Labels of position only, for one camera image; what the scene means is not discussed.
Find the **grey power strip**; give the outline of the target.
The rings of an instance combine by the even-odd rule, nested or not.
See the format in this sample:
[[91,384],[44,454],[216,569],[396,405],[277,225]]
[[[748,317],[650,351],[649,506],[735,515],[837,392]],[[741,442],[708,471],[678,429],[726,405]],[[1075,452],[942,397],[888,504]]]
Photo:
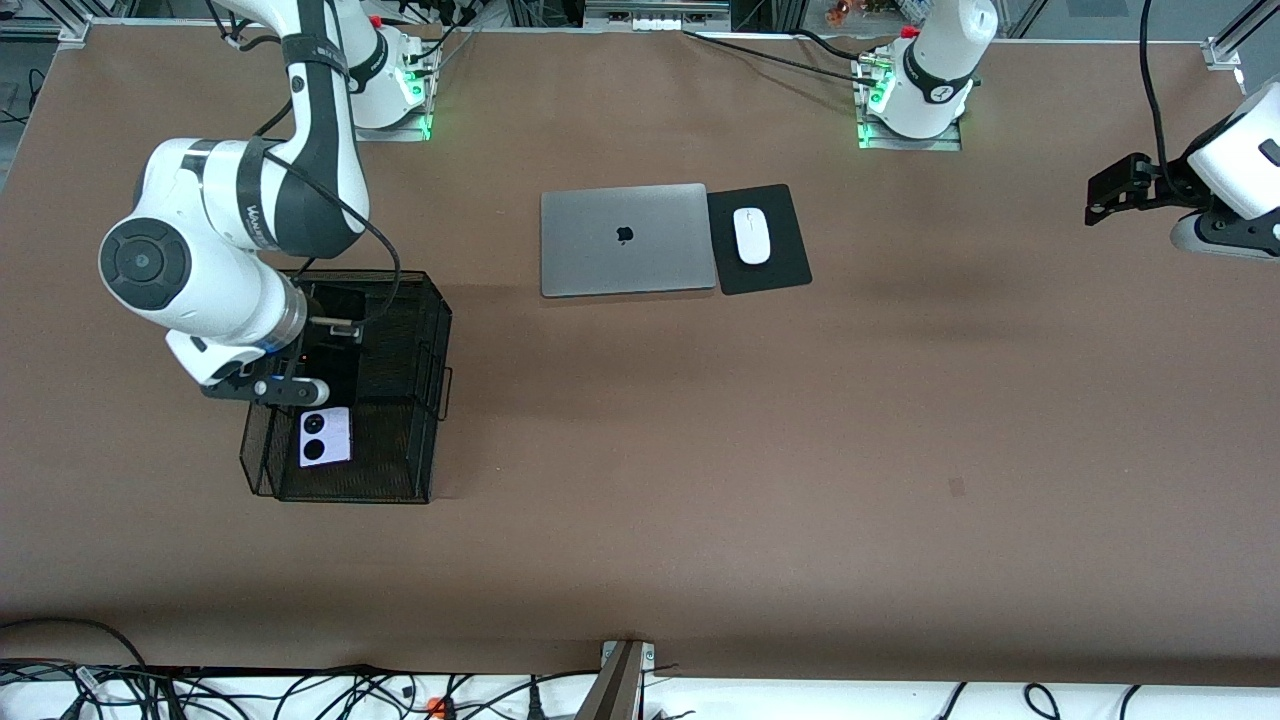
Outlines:
[[602,32],[730,32],[730,0],[582,0],[582,27]]

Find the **silver closed laptop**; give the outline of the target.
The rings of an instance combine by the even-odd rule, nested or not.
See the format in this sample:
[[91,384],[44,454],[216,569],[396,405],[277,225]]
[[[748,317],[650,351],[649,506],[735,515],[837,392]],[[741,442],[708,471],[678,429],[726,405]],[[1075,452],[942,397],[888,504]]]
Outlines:
[[550,191],[540,211],[545,299],[716,287],[701,183]]

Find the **aluminium frame profile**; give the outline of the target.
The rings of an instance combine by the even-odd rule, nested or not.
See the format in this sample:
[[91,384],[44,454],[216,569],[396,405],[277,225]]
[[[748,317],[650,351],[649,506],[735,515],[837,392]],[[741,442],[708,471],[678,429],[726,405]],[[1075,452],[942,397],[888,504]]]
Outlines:
[[1199,46],[1211,70],[1231,70],[1240,65],[1243,45],[1268,22],[1280,19],[1280,0],[1251,0],[1216,35]]
[[0,44],[78,44],[90,31],[88,15],[76,12],[70,18],[22,15],[0,18]]

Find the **black mouse pad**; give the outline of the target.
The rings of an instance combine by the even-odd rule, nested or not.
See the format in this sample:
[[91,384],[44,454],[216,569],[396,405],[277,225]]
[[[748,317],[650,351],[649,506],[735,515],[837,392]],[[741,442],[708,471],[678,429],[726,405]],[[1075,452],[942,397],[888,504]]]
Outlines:
[[[803,233],[787,184],[769,184],[707,195],[710,241],[719,288],[726,295],[754,293],[812,283]],[[771,259],[759,266],[739,260],[732,213],[759,208],[771,228]]]

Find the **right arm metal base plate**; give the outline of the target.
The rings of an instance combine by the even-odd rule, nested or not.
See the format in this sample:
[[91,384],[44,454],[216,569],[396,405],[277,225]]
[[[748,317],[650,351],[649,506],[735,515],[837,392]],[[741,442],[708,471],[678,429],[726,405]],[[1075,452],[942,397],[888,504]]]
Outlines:
[[352,97],[335,118],[344,123],[356,141],[379,143],[415,143],[429,140],[429,104],[417,97]]

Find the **long black smartphone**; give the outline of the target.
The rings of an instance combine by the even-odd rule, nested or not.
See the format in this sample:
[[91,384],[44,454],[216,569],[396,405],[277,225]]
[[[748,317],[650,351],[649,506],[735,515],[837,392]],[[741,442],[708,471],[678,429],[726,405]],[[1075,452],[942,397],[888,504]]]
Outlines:
[[[361,291],[315,282],[305,282],[302,288],[307,296],[323,305],[329,316],[353,322],[365,316],[365,293]],[[326,407],[355,404],[362,348],[364,342],[353,343],[335,338],[335,377],[324,380],[330,389],[329,400],[324,404]]]

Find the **white computer mouse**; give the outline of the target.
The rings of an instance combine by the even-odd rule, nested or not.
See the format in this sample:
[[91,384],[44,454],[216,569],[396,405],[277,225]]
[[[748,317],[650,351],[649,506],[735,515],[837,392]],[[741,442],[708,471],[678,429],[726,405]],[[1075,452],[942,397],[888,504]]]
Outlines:
[[765,264],[772,254],[765,213],[759,208],[737,208],[732,213],[732,223],[739,260],[749,266]]

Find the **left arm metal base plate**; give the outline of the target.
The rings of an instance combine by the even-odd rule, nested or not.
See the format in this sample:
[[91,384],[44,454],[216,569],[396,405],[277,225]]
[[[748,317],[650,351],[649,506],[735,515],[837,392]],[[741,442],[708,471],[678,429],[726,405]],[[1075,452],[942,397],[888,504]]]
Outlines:
[[954,120],[943,133],[931,138],[910,138],[896,133],[881,118],[869,117],[858,122],[858,142],[860,149],[895,151],[960,152],[963,138],[960,124]]

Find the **lilac flip phone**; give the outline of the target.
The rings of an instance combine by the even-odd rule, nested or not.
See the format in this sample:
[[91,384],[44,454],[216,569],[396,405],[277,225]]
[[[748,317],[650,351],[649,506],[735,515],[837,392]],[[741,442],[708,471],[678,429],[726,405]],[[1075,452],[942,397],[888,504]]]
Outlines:
[[298,424],[298,465],[348,462],[352,459],[352,420],[348,407],[302,413]]

